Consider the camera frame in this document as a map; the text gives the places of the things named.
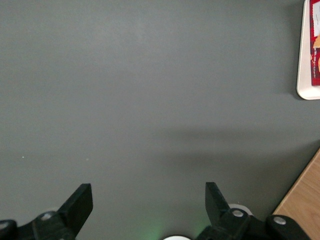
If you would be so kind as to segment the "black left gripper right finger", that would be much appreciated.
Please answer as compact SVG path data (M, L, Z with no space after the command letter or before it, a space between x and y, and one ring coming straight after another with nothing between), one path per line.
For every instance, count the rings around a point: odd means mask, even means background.
M210 220L197 240L309 240L292 218L269 215L265 221L231 208L214 182L205 184L205 209Z

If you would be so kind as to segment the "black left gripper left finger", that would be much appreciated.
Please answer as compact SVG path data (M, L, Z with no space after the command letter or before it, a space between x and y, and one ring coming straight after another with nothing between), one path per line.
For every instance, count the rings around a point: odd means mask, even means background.
M18 226L13 219L0 221L2 240L75 240L93 210L92 187L81 184L54 211L46 211L29 223Z

